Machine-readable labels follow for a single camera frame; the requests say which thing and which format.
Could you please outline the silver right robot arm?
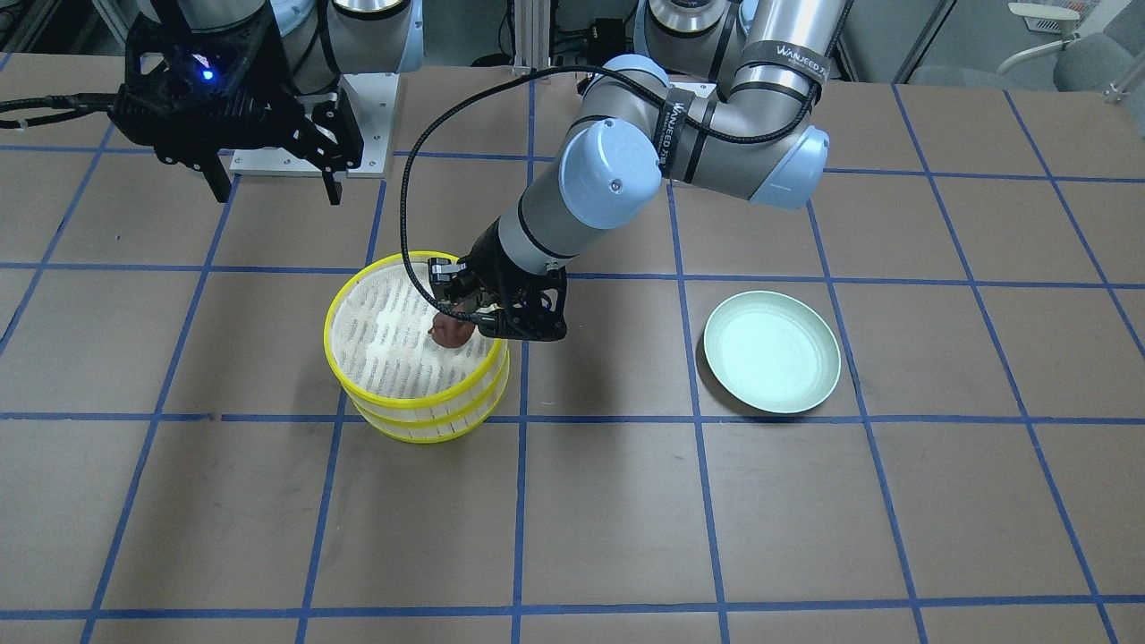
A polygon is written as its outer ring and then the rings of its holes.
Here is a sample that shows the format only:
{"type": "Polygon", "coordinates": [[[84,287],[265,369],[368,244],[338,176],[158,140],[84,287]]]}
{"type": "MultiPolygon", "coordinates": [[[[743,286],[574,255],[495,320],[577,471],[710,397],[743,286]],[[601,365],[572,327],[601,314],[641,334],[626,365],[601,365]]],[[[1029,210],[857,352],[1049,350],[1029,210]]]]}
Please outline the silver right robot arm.
{"type": "Polygon", "coordinates": [[[110,121],[218,201],[232,191],[218,152],[282,149],[338,205],[364,154],[344,78],[417,70],[423,21],[418,1],[143,1],[110,121]]]}

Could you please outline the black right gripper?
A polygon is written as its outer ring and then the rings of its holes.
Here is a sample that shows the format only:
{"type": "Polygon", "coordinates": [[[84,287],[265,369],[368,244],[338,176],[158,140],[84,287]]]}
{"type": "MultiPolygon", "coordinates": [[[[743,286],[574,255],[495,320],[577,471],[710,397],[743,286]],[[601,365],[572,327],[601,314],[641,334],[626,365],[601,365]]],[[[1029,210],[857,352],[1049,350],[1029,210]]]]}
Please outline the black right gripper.
{"type": "Polygon", "coordinates": [[[311,121],[269,1],[143,1],[125,44],[112,123],[167,164],[202,168],[214,199],[232,198],[220,149],[286,150],[319,170],[327,203],[344,201],[361,160],[352,117],[311,121]]]}

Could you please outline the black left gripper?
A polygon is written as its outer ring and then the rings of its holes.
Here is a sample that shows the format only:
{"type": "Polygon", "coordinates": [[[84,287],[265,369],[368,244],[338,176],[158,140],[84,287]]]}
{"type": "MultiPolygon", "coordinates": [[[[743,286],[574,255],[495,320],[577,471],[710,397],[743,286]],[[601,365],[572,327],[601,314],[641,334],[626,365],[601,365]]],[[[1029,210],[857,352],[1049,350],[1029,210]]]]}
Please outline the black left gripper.
{"type": "Polygon", "coordinates": [[[433,258],[427,278],[440,313],[476,325],[476,333],[506,341],[561,341],[567,272],[535,275],[519,268],[491,225],[458,260],[433,258]]]}

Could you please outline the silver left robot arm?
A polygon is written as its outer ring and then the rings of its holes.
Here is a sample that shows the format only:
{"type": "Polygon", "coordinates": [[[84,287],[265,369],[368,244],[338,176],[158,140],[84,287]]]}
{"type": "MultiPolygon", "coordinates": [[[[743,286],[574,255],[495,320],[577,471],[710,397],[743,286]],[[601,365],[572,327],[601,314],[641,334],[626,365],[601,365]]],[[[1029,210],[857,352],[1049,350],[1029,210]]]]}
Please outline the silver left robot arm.
{"type": "Polygon", "coordinates": [[[414,281],[489,338],[560,341],[567,265],[666,180],[802,209],[829,138],[810,121],[850,1],[641,1],[635,52],[586,77],[556,158],[459,259],[414,281]]]}

